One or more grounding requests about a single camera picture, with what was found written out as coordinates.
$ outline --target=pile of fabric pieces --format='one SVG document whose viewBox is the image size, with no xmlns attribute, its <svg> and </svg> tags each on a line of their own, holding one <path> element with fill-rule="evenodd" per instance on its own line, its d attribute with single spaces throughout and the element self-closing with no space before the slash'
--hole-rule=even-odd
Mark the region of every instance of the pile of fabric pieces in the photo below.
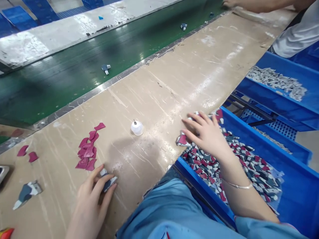
<svg viewBox="0 0 319 239">
<path fill-rule="evenodd" d="M 224 123 L 221 109 L 213 114 L 216 115 L 220 125 Z M 279 215 L 276 211 L 276 207 L 282 194 L 281 184 L 283 180 L 281 176 L 283 173 L 279 173 L 264 159 L 255 155 L 253 153 L 254 149 L 251 146 L 241 143 L 239 137 L 234 136 L 232 132 L 226 131 L 223 127 L 220 128 L 254 188 L 274 213 Z M 228 204 L 218 161 L 200 149 L 195 143 L 189 143 L 183 133 L 177 138 L 176 144 L 187 147 L 181 154 L 181 157 L 204 180 L 210 189 L 213 190 L 224 203 Z"/>
<path fill-rule="evenodd" d="M 246 77 L 271 88 L 282 89 L 285 96 L 297 101 L 301 101 L 307 91 L 297 79 L 283 76 L 271 68 L 261 69 L 258 66 L 254 66 Z"/>
</svg>

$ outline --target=hand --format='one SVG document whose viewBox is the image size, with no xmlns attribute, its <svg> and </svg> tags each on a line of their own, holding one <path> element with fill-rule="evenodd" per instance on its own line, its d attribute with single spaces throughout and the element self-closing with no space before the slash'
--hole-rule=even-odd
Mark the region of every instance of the hand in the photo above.
<svg viewBox="0 0 319 239">
<path fill-rule="evenodd" d="M 117 186 L 117 184 L 113 184 L 104 195 L 102 204 L 98 205 L 104 184 L 114 177 L 112 174 L 99 177 L 103 166 L 96 168 L 80 186 L 76 208 L 66 233 L 66 239 L 96 239 Z"/>
<path fill-rule="evenodd" d="M 199 112 L 201 117 L 196 114 L 188 114 L 191 119 L 182 119 L 186 125 L 189 125 L 199 132 L 199 136 L 195 136 L 191 131 L 182 129 L 182 132 L 193 141 L 199 148 L 213 155 L 217 159 L 225 158 L 228 153 L 233 155 L 225 137 L 220 131 L 218 121 L 213 116 L 213 121 L 203 112 Z"/>
<path fill-rule="evenodd" d="M 228 8 L 236 7 L 236 6 L 238 6 L 238 0 L 224 0 L 223 6 L 228 7 Z"/>
</svg>

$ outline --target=worker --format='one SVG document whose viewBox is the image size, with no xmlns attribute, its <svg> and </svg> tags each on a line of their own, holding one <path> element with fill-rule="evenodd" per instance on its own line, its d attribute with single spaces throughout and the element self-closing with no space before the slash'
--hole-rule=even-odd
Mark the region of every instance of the worker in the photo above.
<svg viewBox="0 0 319 239">
<path fill-rule="evenodd" d="M 299 23 L 282 32 L 270 51 L 290 58 L 319 41 L 319 0 L 224 0 L 223 5 L 239 6 L 255 13 L 272 12 L 291 5 L 298 12 L 309 7 Z"/>
<path fill-rule="evenodd" d="M 166 175 L 118 230 L 117 238 L 306 238 L 294 227 L 281 224 L 254 189 L 221 133 L 216 117 L 211 120 L 203 112 L 200 115 L 188 115 L 195 121 L 183 120 L 197 130 L 199 136 L 187 129 L 182 131 L 198 147 L 218 159 L 227 200 L 237 216 L 238 233 L 208 218 L 188 187 L 178 177 Z M 66 239 L 96 239 L 116 188 L 116 184 L 112 185 L 98 205 L 105 182 L 113 177 L 98 178 L 102 168 L 103 165 L 96 168 L 81 185 Z"/>
</svg>

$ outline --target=woman's left hand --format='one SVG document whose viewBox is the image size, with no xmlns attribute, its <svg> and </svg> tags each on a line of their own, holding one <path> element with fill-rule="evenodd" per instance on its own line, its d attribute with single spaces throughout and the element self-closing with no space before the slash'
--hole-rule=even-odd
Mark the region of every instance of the woman's left hand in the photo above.
<svg viewBox="0 0 319 239">
<path fill-rule="evenodd" d="M 101 165 L 96 168 L 80 186 L 66 239 L 96 239 L 117 186 L 113 184 L 104 195 L 102 204 L 98 205 L 104 184 L 114 177 L 113 174 L 100 177 L 103 167 L 104 165 Z"/>
</svg>

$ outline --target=white glue bottle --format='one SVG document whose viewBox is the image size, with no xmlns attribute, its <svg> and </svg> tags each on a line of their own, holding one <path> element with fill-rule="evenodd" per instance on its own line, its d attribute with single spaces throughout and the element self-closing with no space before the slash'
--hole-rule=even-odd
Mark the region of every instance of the white glue bottle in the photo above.
<svg viewBox="0 0 319 239">
<path fill-rule="evenodd" d="M 133 123 L 131 125 L 131 130 L 136 136 L 140 136 L 143 134 L 143 125 L 139 121 L 133 120 Z"/>
</svg>

